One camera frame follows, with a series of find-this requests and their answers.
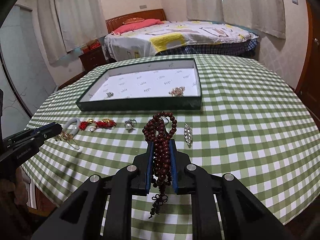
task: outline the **tray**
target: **tray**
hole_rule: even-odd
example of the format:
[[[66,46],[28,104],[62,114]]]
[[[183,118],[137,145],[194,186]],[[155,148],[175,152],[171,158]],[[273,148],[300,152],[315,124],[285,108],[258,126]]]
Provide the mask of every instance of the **tray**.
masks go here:
[[[182,97],[169,94],[175,87],[185,87]],[[196,62],[177,59],[108,69],[76,104],[81,111],[191,110],[201,108],[201,99]]]

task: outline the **green checkered tablecloth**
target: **green checkered tablecloth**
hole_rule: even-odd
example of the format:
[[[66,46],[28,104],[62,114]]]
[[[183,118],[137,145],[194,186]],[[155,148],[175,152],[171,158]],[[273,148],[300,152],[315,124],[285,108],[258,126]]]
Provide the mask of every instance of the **green checkered tablecloth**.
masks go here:
[[[81,112],[76,100],[106,69],[160,59],[194,58],[203,99],[200,111],[175,111],[177,149],[211,174],[234,174],[269,210],[287,223],[320,192],[320,133],[305,106],[284,81],[252,59],[220,55],[174,55],[118,62],[90,71],[52,94],[35,113],[29,128],[72,117],[110,118],[113,130],[89,129],[75,136],[80,150],[49,139],[24,164],[35,184],[58,205],[92,174],[115,174],[147,148],[141,129],[154,111]],[[124,121],[134,118],[128,133]],[[193,129],[193,144],[184,142],[184,123]],[[167,188],[161,214],[148,219],[157,190],[132,200],[132,239],[192,239],[190,196]]]

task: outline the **nightstand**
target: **nightstand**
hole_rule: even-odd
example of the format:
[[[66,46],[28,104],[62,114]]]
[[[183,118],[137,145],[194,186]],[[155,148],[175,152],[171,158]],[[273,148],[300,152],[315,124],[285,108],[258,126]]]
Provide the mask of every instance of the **nightstand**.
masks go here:
[[[107,64],[102,47],[92,49],[89,52],[80,55],[79,58],[86,72],[93,70],[97,66]]]

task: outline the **beige curtain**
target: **beige curtain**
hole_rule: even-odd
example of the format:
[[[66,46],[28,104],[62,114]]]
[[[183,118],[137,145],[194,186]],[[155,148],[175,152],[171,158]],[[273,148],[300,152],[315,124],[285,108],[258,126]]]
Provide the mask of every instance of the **beige curtain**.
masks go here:
[[[55,0],[67,51],[108,34],[100,0]]]
[[[37,0],[40,32],[50,64],[67,54],[64,46],[54,0]]]
[[[187,0],[189,20],[223,21],[221,0]]]
[[[283,0],[223,0],[223,20],[285,39]]]

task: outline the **pillow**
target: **pillow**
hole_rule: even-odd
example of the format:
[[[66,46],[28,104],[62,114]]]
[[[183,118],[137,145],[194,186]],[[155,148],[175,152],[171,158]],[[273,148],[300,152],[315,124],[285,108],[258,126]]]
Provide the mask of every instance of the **pillow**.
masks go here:
[[[143,22],[143,21],[144,21],[143,18],[131,18],[131,19],[125,20],[122,24],[123,25],[127,25],[127,24],[131,24],[131,23],[140,23],[140,22]]]
[[[131,23],[120,26],[118,29],[114,30],[111,34],[121,34],[129,31],[135,31],[144,27],[150,27],[156,24],[163,24],[159,19],[146,19],[143,22]]]

